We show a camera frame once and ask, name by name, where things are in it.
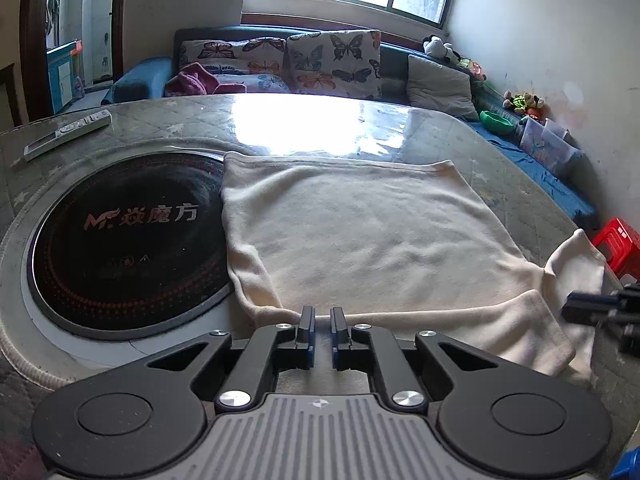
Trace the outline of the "pink crumpled garment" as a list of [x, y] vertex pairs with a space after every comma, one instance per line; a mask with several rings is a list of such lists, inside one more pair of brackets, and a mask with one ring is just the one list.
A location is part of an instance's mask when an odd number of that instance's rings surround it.
[[200, 63], [191, 63], [178, 71], [167, 81], [164, 97], [173, 96], [211, 96], [212, 94], [245, 93], [245, 84], [221, 82], [209, 73]]

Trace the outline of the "green plastic bowl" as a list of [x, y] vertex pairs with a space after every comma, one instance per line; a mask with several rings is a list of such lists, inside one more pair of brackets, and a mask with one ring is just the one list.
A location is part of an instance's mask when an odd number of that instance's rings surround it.
[[480, 123], [495, 136], [508, 136], [515, 129], [515, 125], [510, 119], [489, 110], [480, 112]]

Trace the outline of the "clear plastic storage box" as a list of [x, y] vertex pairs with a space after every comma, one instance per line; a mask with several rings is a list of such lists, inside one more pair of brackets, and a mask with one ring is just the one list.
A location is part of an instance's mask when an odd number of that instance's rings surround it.
[[520, 148], [557, 178], [565, 178], [584, 153], [533, 118], [526, 120]]

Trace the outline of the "blue cabinet in doorway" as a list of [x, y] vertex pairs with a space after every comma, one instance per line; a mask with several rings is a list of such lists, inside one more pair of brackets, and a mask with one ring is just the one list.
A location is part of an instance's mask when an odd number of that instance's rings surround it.
[[79, 39], [47, 50], [48, 75], [53, 113], [58, 114], [84, 95], [81, 69], [82, 42]]

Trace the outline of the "panda plush toy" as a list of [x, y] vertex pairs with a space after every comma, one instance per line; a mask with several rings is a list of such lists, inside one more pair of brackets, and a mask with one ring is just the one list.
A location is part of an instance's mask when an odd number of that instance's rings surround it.
[[460, 62], [460, 55], [452, 48], [452, 45], [443, 42], [442, 38], [435, 35], [428, 36], [423, 40], [423, 51], [430, 58], [446, 64]]

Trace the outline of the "butterfly print pillow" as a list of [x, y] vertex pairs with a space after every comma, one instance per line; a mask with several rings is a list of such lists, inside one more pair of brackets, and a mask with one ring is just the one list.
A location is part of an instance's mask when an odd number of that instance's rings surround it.
[[286, 40], [296, 93], [377, 100], [382, 96], [377, 29], [305, 32]]
[[286, 41], [276, 37], [231, 41], [184, 40], [179, 67], [200, 64], [223, 84], [242, 84], [248, 93], [290, 93], [283, 80]]

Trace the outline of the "grey plain cushion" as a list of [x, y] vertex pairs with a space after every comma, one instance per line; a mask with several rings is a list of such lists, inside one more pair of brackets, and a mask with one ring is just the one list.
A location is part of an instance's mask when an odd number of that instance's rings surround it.
[[437, 110], [467, 122], [478, 121], [470, 77], [460, 70], [409, 55], [406, 92], [413, 107]]

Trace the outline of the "colourful plush toy pile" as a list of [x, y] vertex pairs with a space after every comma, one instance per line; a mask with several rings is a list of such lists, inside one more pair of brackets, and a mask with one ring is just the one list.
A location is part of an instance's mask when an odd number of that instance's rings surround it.
[[546, 103], [543, 99], [533, 93], [512, 93], [504, 92], [502, 107], [510, 110], [520, 117], [528, 116], [536, 120], [544, 118], [544, 107]]

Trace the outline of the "cream knit garment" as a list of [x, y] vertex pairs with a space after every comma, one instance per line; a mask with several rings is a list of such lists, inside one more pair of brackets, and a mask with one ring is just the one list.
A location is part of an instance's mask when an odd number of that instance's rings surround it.
[[571, 292], [601, 291], [603, 256], [576, 230], [530, 262], [452, 162], [230, 153], [221, 194], [228, 272], [255, 324], [340, 307], [354, 324], [434, 330], [590, 382], [594, 331], [560, 310]]

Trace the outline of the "dark wooden door frame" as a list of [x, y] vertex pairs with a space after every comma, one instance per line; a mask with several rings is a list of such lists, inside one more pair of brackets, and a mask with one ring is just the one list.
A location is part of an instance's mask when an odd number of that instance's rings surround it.
[[[20, 53], [23, 92], [28, 120], [54, 115], [46, 53], [44, 7], [46, 0], [21, 0]], [[124, 0], [112, 0], [112, 61], [114, 81], [124, 74], [122, 43], [124, 34]]]

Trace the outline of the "white remote control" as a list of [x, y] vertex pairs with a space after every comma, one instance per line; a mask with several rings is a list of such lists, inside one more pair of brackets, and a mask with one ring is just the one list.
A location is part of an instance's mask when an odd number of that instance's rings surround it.
[[111, 125], [112, 114], [108, 110], [99, 110], [98, 112], [89, 114], [83, 118], [70, 122], [58, 128], [46, 136], [27, 144], [24, 147], [23, 159], [30, 162], [47, 152], [55, 150], [59, 146], [73, 141], [80, 136], [93, 133]]

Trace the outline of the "blue corner sofa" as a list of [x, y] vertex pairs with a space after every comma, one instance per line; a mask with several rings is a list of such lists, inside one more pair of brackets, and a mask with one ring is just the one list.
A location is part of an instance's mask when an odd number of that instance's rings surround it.
[[505, 152], [585, 230], [595, 230], [597, 211], [564, 183], [577, 152], [554, 162], [538, 157], [527, 129], [506, 118], [508, 132], [490, 133], [477, 113], [480, 89], [467, 70], [385, 42], [377, 29], [296, 30], [273, 26], [187, 28], [175, 33], [170, 58], [148, 58], [116, 81], [105, 103], [193, 96], [181, 71], [196, 64], [220, 82], [244, 84], [250, 93], [307, 93], [379, 100], [438, 110], [464, 120]]

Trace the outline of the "left butterfly print pillow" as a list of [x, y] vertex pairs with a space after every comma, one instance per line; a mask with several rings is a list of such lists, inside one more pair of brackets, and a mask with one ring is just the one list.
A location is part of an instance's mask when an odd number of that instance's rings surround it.
[[200, 64], [223, 84], [242, 84], [248, 93], [290, 93], [283, 80], [286, 41], [276, 37], [231, 41], [184, 40], [179, 67]]

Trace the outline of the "round black induction cooktop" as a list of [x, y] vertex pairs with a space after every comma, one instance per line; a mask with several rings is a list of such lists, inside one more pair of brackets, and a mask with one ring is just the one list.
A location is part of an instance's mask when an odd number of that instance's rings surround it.
[[120, 341], [173, 330], [232, 292], [222, 226], [224, 165], [196, 153], [114, 162], [49, 208], [28, 253], [28, 284], [49, 321]]

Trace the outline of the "right butterfly print pillow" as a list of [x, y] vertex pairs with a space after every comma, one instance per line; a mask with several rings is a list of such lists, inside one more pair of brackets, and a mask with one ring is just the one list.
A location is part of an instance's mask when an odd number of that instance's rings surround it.
[[377, 29], [305, 32], [286, 40], [296, 93], [377, 100], [382, 96]]

